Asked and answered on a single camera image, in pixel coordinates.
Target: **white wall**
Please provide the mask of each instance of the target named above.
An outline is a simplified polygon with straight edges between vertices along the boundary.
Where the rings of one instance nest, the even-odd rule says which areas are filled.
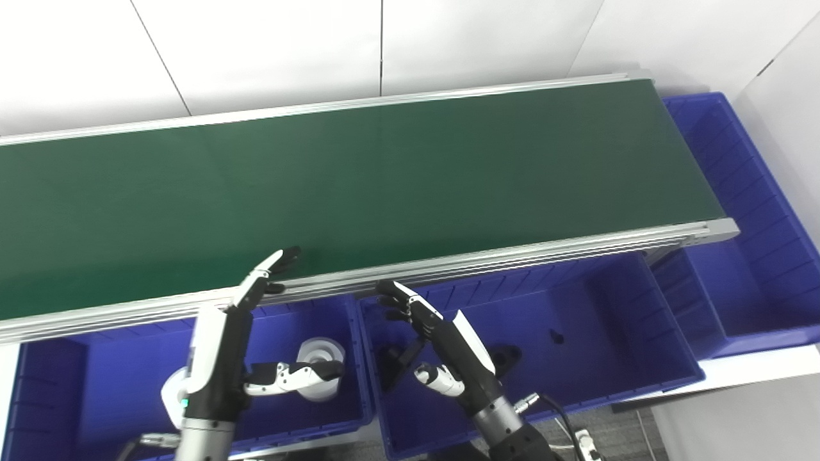
[[[733,105],[820,246],[820,16],[740,91]],[[660,405],[671,461],[820,459],[820,375]]]
[[[640,66],[662,94],[733,98],[818,11],[817,0],[606,0],[570,75]]]
[[[720,390],[652,413],[670,461],[820,459],[820,375]]]
[[[820,16],[733,105],[820,248]]]
[[[0,2],[0,135],[638,66],[666,94],[733,97],[820,11],[818,0],[134,6]]]

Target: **gray floor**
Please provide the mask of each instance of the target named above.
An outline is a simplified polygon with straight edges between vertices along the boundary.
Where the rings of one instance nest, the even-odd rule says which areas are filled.
[[[668,461],[652,412],[644,409],[640,415],[655,458],[657,461]],[[576,429],[585,428],[590,431],[596,448],[607,461],[653,461],[635,411],[613,413],[607,407],[574,413],[570,415],[570,420]],[[554,421],[541,422],[536,427],[546,435],[551,444],[571,443]],[[571,451],[560,450],[559,453],[566,461],[575,459]],[[370,442],[336,446],[332,449],[330,457],[333,461],[382,461],[385,454],[381,444]]]

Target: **black cable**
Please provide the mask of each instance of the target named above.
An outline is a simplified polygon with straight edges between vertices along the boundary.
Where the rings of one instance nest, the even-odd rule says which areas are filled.
[[[569,432],[569,438],[572,439],[572,446],[575,447],[575,456],[578,457],[578,461],[584,461],[584,454],[581,452],[581,445],[578,444],[578,438],[575,437],[575,429],[572,428],[572,424],[569,422],[567,412],[564,411],[563,407],[558,402],[552,400],[549,395],[546,395],[543,392],[539,393],[539,395],[544,402],[549,404],[550,407],[553,407],[553,409],[561,415],[561,419],[564,421],[564,426],[567,428],[567,432]]]
[[[130,461],[139,447],[139,437],[128,440],[128,443],[122,447],[120,454],[117,455],[116,461]]]

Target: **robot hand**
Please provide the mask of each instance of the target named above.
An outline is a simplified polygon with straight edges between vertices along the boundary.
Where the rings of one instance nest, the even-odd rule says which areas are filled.
[[[284,394],[332,381],[343,374],[344,365],[338,360],[296,362],[293,365],[282,362],[254,363],[245,383],[245,393],[254,397]]]
[[[418,293],[397,281],[380,281],[376,291],[388,311],[389,320],[409,322],[413,330],[433,344],[444,365],[423,363],[416,379],[442,395],[457,397],[468,416],[502,397],[490,354],[461,311],[450,322]]]
[[[443,365],[422,363],[414,372],[423,385],[455,397],[490,446],[493,461],[553,461],[547,440],[518,416],[495,376],[487,349],[461,311],[452,322],[444,320],[418,293],[396,281],[380,281],[380,302],[397,308],[389,320],[409,322],[433,344]]]

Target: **black object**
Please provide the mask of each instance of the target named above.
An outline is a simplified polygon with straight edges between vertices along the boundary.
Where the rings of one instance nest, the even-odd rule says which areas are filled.
[[[416,338],[404,351],[397,346],[390,346],[379,352],[379,381],[383,392],[389,392],[396,386],[416,361],[425,344],[424,338]]]
[[[564,421],[564,426],[567,428],[567,432],[569,432],[569,437],[572,439],[572,446],[575,447],[575,455],[578,457],[578,461],[581,461],[584,458],[584,454],[581,452],[581,446],[578,444],[578,438],[575,437],[575,429],[572,428],[572,424],[569,422],[567,412],[564,411],[561,404],[553,400],[549,397],[549,395],[546,395],[543,392],[539,393],[539,395],[544,402],[546,402],[550,407],[557,411],[559,415],[561,415],[561,419]]]
[[[503,442],[491,446],[490,459],[493,461],[554,461],[555,455],[549,448],[547,439],[532,425],[525,424]]]
[[[521,360],[522,352],[518,346],[499,345],[490,348],[490,358],[495,365],[495,375],[501,379],[510,372]]]
[[[489,459],[475,445],[467,442],[430,453],[427,461],[489,461]]]
[[[290,372],[293,373],[305,367],[310,367],[324,381],[330,381],[344,375],[344,364],[339,360],[314,363],[296,362],[290,366]]]

